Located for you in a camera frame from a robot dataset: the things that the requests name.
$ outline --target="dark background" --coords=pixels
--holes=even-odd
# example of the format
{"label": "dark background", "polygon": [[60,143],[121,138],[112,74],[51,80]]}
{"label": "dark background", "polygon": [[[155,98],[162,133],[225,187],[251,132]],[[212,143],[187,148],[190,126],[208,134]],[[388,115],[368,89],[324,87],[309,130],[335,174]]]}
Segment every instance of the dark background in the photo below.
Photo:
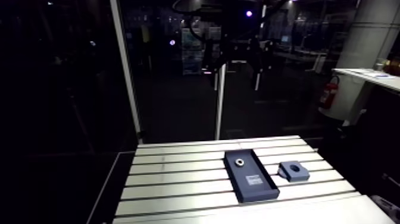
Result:
{"label": "dark background", "polygon": [[[209,77],[182,76],[181,46],[169,45],[172,39],[181,41],[180,17],[171,11],[172,2],[121,1],[143,140],[212,140],[216,91]],[[314,23],[323,2],[302,1],[299,8]],[[356,3],[327,2],[327,14],[353,10]],[[148,21],[133,22],[144,15]],[[154,22],[158,16],[165,23]],[[149,42],[143,41],[142,25],[149,27]],[[342,21],[312,28],[321,37],[315,48],[329,47],[333,33],[347,28]],[[302,26],[290,31],[294,45],[301,43],[302,32]],[[398,45],[391,57],[398,55]],[[335,66],[338,55],[330,58],[325,71]],[[273,60],[258,92],[251,89],[248,66],[228,64],[221,138],[301,135],[359,191],[400,203],[397,189],[381,178],[383,172],[399,178],[398,93],[376,88],[359,125],[339,131],[340,122],[317,111],[331,74],[308,71],[312,63]],[[32,223],[85,223],[117,152],[135,150],[138,144],[110,2],[1,1],[0,66],[6,133],[2,158],[10,190],[5,192],[10,192],[10,207],[19,211],[13,217]]]}

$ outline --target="small label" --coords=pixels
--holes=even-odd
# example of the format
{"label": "small label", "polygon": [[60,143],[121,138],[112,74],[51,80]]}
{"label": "small label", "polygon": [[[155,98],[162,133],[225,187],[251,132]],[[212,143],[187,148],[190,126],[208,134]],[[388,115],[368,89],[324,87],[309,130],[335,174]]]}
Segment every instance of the small label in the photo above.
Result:
{"label": "small label", "polygon": [[263,180],[261,180],[259,175],[246,176],[246,180],[249,185],[258,185],[263,183]]}

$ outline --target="metal nut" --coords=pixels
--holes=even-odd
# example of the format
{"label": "metal nut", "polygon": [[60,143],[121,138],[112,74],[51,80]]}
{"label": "metal nut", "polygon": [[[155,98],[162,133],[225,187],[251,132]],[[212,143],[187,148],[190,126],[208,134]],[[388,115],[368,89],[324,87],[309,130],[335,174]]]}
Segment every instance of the metal nut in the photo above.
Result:
{"label": "metal nut", "polygon": [[235,164],[239,167],[242,167],[245,165],[245,162],[241,158],[238,158],[235,160]]}

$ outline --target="dark blue block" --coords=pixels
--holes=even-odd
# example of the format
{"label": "dark blue block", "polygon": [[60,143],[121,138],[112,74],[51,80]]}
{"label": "dark blue block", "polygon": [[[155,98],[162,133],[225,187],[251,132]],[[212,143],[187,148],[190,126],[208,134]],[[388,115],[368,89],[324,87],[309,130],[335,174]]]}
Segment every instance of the dark blue block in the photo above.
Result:
{"label": "dark blue block", "polygon": [[281,162],[278,174],[289,182],[306,181],[310,178],[308,170],[302,167],[298,161]]}
{"label": "dark blue block", "polygon": [[[241,159],[244,163],[236,164]],[[224,164],[237,200],[241,203],[275,199],[278,187],[253,150],[226,151]]]}

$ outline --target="floor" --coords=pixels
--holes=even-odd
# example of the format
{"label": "floor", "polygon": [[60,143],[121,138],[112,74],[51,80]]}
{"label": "floor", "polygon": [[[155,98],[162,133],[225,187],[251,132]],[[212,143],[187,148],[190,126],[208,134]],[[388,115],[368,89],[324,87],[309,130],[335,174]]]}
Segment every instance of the floor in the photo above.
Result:
{"label": "floor", "polygon": [[36,157],[25,194],[30,223],[86,223],[116,153]]}

